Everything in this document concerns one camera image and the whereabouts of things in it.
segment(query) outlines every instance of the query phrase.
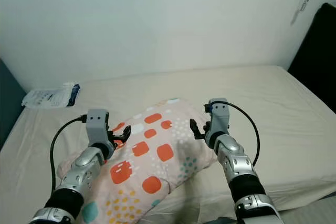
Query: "dark headboard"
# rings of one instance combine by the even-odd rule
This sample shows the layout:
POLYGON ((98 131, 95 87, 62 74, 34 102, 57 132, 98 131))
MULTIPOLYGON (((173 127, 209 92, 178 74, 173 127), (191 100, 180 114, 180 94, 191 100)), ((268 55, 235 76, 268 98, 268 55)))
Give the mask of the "dark headboard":
POLYGON ((0 150, 22 111, 26 92, 0 59, 0 150))
POLYGON ((317 11, 288 72, 336 113, 336 8, 317 11))

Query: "pillow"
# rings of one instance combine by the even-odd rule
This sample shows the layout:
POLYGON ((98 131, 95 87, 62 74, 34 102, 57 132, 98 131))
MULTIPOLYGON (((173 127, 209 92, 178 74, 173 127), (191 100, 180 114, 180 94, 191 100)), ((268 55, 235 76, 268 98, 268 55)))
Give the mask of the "pillow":
MULTIPOLYGON (((203 140, 195 140, 189 120, 205 119, 186 101, 171 99, 120 123, 121 134, 131 125, 131 136, 118 147, 94 181, 80 223, 136 223, 172 190, 216 161, 203 140)), ((75 156, 61 163, 62 177, 75 156)))

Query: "patterned pillowcase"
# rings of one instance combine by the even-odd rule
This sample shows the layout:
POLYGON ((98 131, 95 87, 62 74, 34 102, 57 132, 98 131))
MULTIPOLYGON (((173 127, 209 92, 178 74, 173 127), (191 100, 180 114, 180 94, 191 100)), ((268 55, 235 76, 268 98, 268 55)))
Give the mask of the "patterned pillowcase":
MULTIPOLYGON (((131 125, 131 136, 125 144, 118 143, 102 167, 79 216, 80 223, 136 223, 173 189, 214 162, 214 152, 203 140, 194 139, 190 118, 199 126, 205 124, 187 102, 171 99, 113 129, 121 134, 131 125)), ((60 164, 60 177, 74 157, 60 164)))

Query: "white wall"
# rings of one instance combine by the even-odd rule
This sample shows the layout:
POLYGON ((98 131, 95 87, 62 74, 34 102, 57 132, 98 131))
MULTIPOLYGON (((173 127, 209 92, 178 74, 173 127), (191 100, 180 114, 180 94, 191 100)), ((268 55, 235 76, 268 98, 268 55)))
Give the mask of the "white wall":
POLYGON ((0 0, 0 57, 25 89, 223 65, 286 68, 314 14, 290 26, 299 2, 0 0))

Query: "mattress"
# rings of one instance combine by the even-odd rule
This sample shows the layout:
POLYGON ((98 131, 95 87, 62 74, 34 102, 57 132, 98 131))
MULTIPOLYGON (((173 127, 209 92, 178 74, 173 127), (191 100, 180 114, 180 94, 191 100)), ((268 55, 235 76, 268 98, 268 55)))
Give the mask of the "mattress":
MULTIPOLYGON (((210 98, 225 97, 253 118, 261 142, 255 168, 279 210, 301 207, 336 191, 336 114, 282 68, 147 74, 81 83, 72 108, 23 110, 0 152, 1 223, 26 223, 44 206, 51 190, 50 143, 64 123, 90 108, 103 108, 110 112, 109 125, 113 127, 175 97, 189 100, 202 113, 210 98)), ((253 128, 233 109, 230 134, 253 159, 253 128)), ((87 143, 84 124, 67 127, 55 145, 55 164, 87 143)), ((202 223, 218 216, 232 217, 234 211, 217 162, 174 190, 140 223, 202 223)))

